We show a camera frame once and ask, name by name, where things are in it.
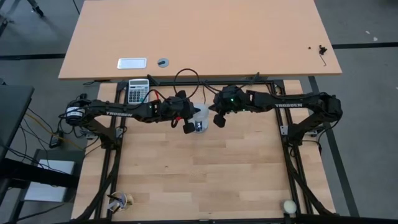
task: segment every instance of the gray floor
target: gray floor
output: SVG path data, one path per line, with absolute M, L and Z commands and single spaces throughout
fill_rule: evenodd
M 79 7 L 82 0 L 76 0 Z M 332 44 L 398 41 L 398 1 L 395 0 L 316 0 L 322 21 Z M 21 1 L 0 37 L 0 55 L 65 53 L 78 15 L 70 0 L 41 0 L 46 20 L 39 19 L 26 1 Z M 361 216 L 398 219 L 398 150 L 395 128 L 398 114 L 398 48 L 336 50 L 343 75 L 317 78 L 321 91 L 336 94 L 342 100 L 344 116 L 335 128 L 336 139 Z M 83 87 L 81 81 L 57 79 L 62 59 L 0 61 L 0 78 L 9 84 L 33 85 L 30 107 L 53 126 L 57 115 L 78 94 L 96 96 L 98 86 Z M 310 86 L 300 78 L 305 91 Z M 40 137 L 49 139 L 35 124 Z M 40 148 L 28 136 L 28 154 Z M 84 140 L 76 140 L 84 145 Z M 323 161 L 338 213 L 348 211 L 335 172 L 326 138 L 322 140 Z M 18 132 L 12 147 L 24 148 Z M 65 146 L 63 150 L 73 150 Z M 18 190 L 10 190 L 5 204 L 13 204 Z M 22 215 L 39 212 L 53 203 L 30 203 Z M 72 205 L 21 223 L 67 221 Z M 0 208 L 0 223 L 8 219 L 11 206 Z

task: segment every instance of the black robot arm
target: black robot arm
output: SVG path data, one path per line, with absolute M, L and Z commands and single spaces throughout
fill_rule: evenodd
M 68 104 L 65 119 L 69 125 L 86 128 L 99 136 L 103 148 L 115 148 L 120 144 L 121 134 L 117 134 L 114 128 L 103 126 L 95 120 L 97 116 L 128 117 L 145 123 L 171 121 L 173 128 L 176 127 L 179 119 L 183 119 L 185 122 L 183 130 L 185 134 L 188 134 L 195 131 L 195 126 L 188 120 L 199 111 L 200 109 L 194 108 L 193 103 L 186 98 L 185 91 L 180 91 L 163 102 L 154 100 L 139 105 L 101 100 L 74 100 Z
M 313 111 L 309 117 L 299 124 L 288 127 L 287 138 L 291 144 L 302 143 L 304 134 L 315 129 L 323 122 L 338 121 L 343 115 L 341 103 L 336 96 L 326 93 L 275 96 L 269 93 L 247 90 L 245 93 L 237 86 L 227 86 L 216 94 L 214 104 L 210 110 L 217 112 L 214 123 L 219 127 L 225 126 L 224 115 L 239 111 L 255 113 L 267 112 L 278 108 L 308 108 Z

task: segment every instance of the cable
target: cable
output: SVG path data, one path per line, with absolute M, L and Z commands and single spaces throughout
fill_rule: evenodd
M 36 138 L 36 136 L 35 136 L 32 132 L 26 130 L 26 129 L 23 128 L 22 126 L 20 126 L 19 128 L 21 128 L 21 129 L 24 130 L 26 133 L 28 133 L 28 134 L 30 134 L 30 135 L 32 135 L 32 136 L 34 136 L 34 137 Z M 40 140 L 40 141 L 42 141 L 42 142 L 45 143 L 46 145 L 49 145 L 49 143 L 46 142 L 46 141 L 44 141 L 43 139 L 41 139 L 41 138 L 37 138 L 37 139 Z
M 49 167 L 48 165 L 41 164 L 39 161 L 37 161 L 36 159 L 34 159 L 34 158 L 31 157 L 31 156 L 28 156 L 27 154 L 23 154 L 23 153 L 21 153 L 21 152 L 18 152 L 17 150 L 11 149 L 11 148 L 8 147 L 8 146 L 4 146 L 4 145 L 3 145 L 3 147 L 8 148 L 8 150 L 9 150 L 10 152 L 12 152 L 14 155 L 16 155 L 16 156 L 18 156 L 18 157 L 26 158 L 27 160 L 29 160 L 29 161 L 31 161 L 31 162 L 37 164 L 38 166 L 41 166 L 41 168 L 43 168 L 43 169 L 44 169 L 44 167 L 47 167 L 49 170 L 57 171 L 57 172 L 60 172 L 60 173 L 63 173 L 63 174 L 67 174 L 67 173 L 64 172 L 64 171 L 60 171 L 60 170 L 57 170 L 57 169 L 53 169 L 53 168 Z
M 81 134 L 81 136 L 78 136 L 77 133 L 76 133 L 75 127 L 72 127 L 72 130 L 73 130 L 73 134 L 75 135 L 76 138 L 81 138 L 81 137 L 84 136 L 84 134 Z
M 22 129 L 22 133 L 24 135 L 24 141 L 25 141 L 25 154 L 27 154 L 27 141 L 26 141 L 26 135 L 25 135 L 25 131 Z
M 89 148 L 90 146 L 92 146 L 93 144 L 95 144 L 98 140 L 100 139 L 100 137 L 98 136 L 97 139 L 95 139 L 95 141 L 89 145 L 87 145 L 86 147 L 84 147 L 84 149 L 86 150 L 87 148 Z
M 32 112 L 34 115 L 36 115 L 37 117 L 39 117 L 51 129 L 51 132 L 54 132 L 51 125 L 49 125 L 48 122 L 46 122 L 41 116 L 39 116 L 37 113 L 35 113 L 35 111 L 32 111 L 32 109 L 30 109 L 30 108 L 28 108 L 28 110 L 30 112 Z
M 79 11 L 79 9 L 77 8 L 77 5 L 76 5 L 76 2 L 75 2 L 75 0 L 72 0 L 72 1 L 73 1 L 73 4 L 75 5 L 75 8 L 76 8 L 77 14 L 79 14 L 79 15 L 80 15 L 80 11 Z
M 204 85 L 203 85 L 203 98 L 205 99 L 203 101 L 203 104 L 205 105 L 206 104 L 206 93 L 205 93 L 205 86 Z
M 325 130 L 323 130 L 323 131 L 319 134 L 318 142 L 321 141 L 321 138 L 322 138 L 323 134 L 325 134 L 328 130 L 333 129 L 333 128 L 338 124 L 338 122 L 340 121 L 340 119 L 338 119 L 338 120 L 336 121 L 336 123 L 334 123 L 330 128 L 326 128 Z
M 49 165 L 50 167 L 50 162 L 49 162 L 49 152 L 46 150 L 46 148 L 43 146 L 42 142 L 40 142 L 39 140 L 39 136 L 32 130 L 32 128 L 30 128 L 29 124 L 27 123 L 26 119 L 24 118 L 25 124 L 27 126 L 27 128 L 32 131 L 33 136 L 35 136 L 37 138 L 37 141 L 39 142 L 39 144 L 42 146 L 43 150 L 45 151 L 45 159 L 47 160 L 47 165 Z
M 62 206 L 64 206 L 66 203 L 71 202 L 73 199 L 75 199 L 75 196 L 76 196 L 76 195 L 74 195 L 69 201 L 64 202 L 64 203 L 61 204 L 61 205 L 57 205 L 57 206 L 54 206 L 54 207 L 49 208 L 49 209 L 47 209 L 47 210 L 44 210 L 43 212 L 37 212 L 37 213 L 33 213 L 33 214 L 31 214 L 31 215 L 27 215 L 27 216 L 24 216 L 24 217 L 20 217 L 20 218 L 18 218 L 18 219 L 16 220 L 16 222 L 25 220 L 25 219 L 27 219 L 27 218 L 35 217 L 35 216 L 37 216 L 37 215 L 45 214 L 45 213 L 47 213 L 47 212 L 51 212 L 52 210 L 57 209 L 57 208 L 59 208 L 59 207 L 62 207 Z
M 45 211 L 43 211 L 43 212 L 37 212 L 37 213 L 31 214 L 31 215 L 27 215 L 27 216 L 18 218 L 16 221 L 19 222 L 19 221 L 25 220 L 25 219 L 27 219 L 27 218 L 31 218 L 31 217 L 35 217 L 35 216 L 37 216 L 37 215 L 41 215 L 41 214 L 45 214 L 45 213 L 47 213 L 47 212 L 51 212 L 52 210 L 57 209 L 57 208 L 59 208 L 59 207 L 62 207 L 62 206 L 64 206 L 65 204 L 66 204 L 66 203 L 63 203 L 63 204 L 61 204 L 61 205 L 57 205 L 57 206 L 55 206 L 55 207 L 52 207 L 52 208 L 50 208 L 50 209 L 47 209 L 47 210 L 45 210 Z
M 63 128 L 62 128 L 62 119 L 63 118 L 60 118 L 60 120 L 58 121 L 58 125 L 57 125 L 57 132 L 59 131 L 59 130 L 61 130 L 63 133 L 65 133 L 65 134 L 70 134 L 70 133 L 72 133 L 73 132 L 73 128 L 69 131 L 69 132 L 66 132 L 65 130 L 63 130 Z
M 303 140 L 303 142 L 315 142 L 317 145 L 318 145 L 318 148 L 319 149 L 322 149 L 322 145 L 318 142 L 318 141 L 315 141 L 315 140 Z
M 198 88 L 199 88 L 199 84 L 200 84 L 200 81 L 199 81 L 199 74 L 198 74 L 194 69 L 191 69 L 191 68 L 184 68 L 184 69 L 181 69 L 179 72 L 177 72 L 177 74 L 175 74 L 174 80 L 173 80 L 173 89 L 174 89 L 174 93 L 175 93 L 175 94 L 177 94 L 177 90 L 175 89 L 175 81 L 176 81 L 178 75 L 179 75 L 181 72 L 183 72 L 183 71 L 191 71 L 191 72 L 193 72 L 193 73 L 197 76 L 197 80 L 198 80 L 198 82 L 197 82 L 197 87 L 196 87 L 195 90 L 192 92 L 192 94 L 191 94 L 190 96 L 187 97 L 187 99 L 189 99 L 189 98 L 191 98 L 191 97 L 197 92 L 197 90 L 198 90 Z
M 95 149 L 97 149 L 97 148 L 99 148 L 99 147 L 101 147 L 101 146 L 102 146 L 102 144 L 100 144 L 99 146 L 97 146 L 97 147 L 95 147 L 94 149 L 92 149 L 92 150 L 90 150 L 89 152 L 87 152 L 87 153 L 85 154 L 85 156 L 83 156 L 83 159 L 85 159 L 86 156 L 87 156 L 88 154 L 92 153 Z
M 126 132 L 127 132 L 127 127 L 124 127 L 124 128 L 123 128 L 123 132 L 120 133 L 120 135 L 119 135 L 117 138 L 120 138 L 120 136 L 122 136 L 122 135 L 123 135 L 124 133 L 126 133 Z M 88 147 L 90 147 L 90 146 L 92 146 L 94 143 L 96 143 L 96 142 L 98 141 L 99 138 L 100 138 L 100 137 L 97 137 L 97 139 L 96 139 L 93 143 L 91 143 L 91 144 L 89 144 L 88 146 L 86 146 L 85 149 L 88 148 Z M 95 147 L 94 149 L 92 149 L 92 150 L 90 150 L 89 152 L 87 152 L 87 153 L 85 154 L 85 156 L 83 156 L 83 159 L 85 159 L 85 157 L 86 157 L 88 154 L 92 153 L 94 150 L 96 150 L 97 148 L 101 147 L 102 145 L 103 145 L 103 144 L 100 144 L 99 146 L 97 146 L 97 147 Z
M 26 116 L 32 118 L 37 124 L 39 124 L 46 132 L 50 133 L 52 136 L 54 136 L 54 137 L 56 137 L 56 138 L 58 138 L 58 139 L 64 140 L 65 142 L 69 142 L 70 144 L 72 144 L 72 145 L 75 146 L 76 148 L 78 148 L 78 149 L 84 151 L 84 149 L 83 149 L 82 147 L 78 146 L 78 145 L 77 145 L 76 143 L 74 143 L 73 141 L 71 141 L 71 140 L 69 140 L 69 139 L 64 139 L 64 138 L 62 138 L 62 137 L 60 137 L 60 136 L 57 136 L 56 134 L 52 133 L 51 131 L 49 131 L 47 128 L 45 128 L 45 126 L 44 126 L 38 119 L 36 119 L 36 118 L 33 117 L 32 115 L 30 115 L 30 114 L 27 113 Z

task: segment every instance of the wooden table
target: wooden table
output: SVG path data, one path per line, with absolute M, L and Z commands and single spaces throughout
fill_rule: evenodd
M 156 89 L 164 96 L 174 95 L 171 86 Z M 194 86 L 178 89 L 189 94 Z M 248 89 L 267 92 L 265 85 Z M 302 93 L 297 80 L 286 80 L 285 89 L 287 94 Z M 113 101 L 115 92 L 115 83 L 102 84 L 98 99 Z M 214 95 L 207 89 L 205 94 L 210 104 Z M 191 100 L 203 102 L 201 87 Z M 308 116 L 306 109 L 291 112 L 295 123 Z M 210 111 L 210 120 L 214 114 Z M 110 119 L 98 117 L 104 125 Z M 132 194 L 134 204 L 114 214 L 113 220 L 282 217 L 280 203 L 290 199 L 290 189 L 275 112 L 229 114 L 226 119 L 225 128 L 211 122 L 203 134 L 184 134 L 182 124 L 172 129 L 169 122 L 145 124 L 127 119 L 117 190 Z M 104 152 L 93 151 L 83 163 L 73 218 L 84 211 L 98 189 Z M 304 142 L 300 152 L 308 186 L 333 211 L 317 145 Z
M 119 70 L 119 58 L 147 66 Z M 160 68 L 160 58 L 170 65 Z M 313 0 L 104 0 L 84 2 L 59 78 L 171 77 L 183 68 L 208 77 L 341 74 Z

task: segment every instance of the calculator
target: calculator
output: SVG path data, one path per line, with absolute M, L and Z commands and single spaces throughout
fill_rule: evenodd
M 129 104 L 148 103 L 149 95 L 144 97 L 149 91 L 149 80 L 145 78 L 137 78 L 129 80 Z

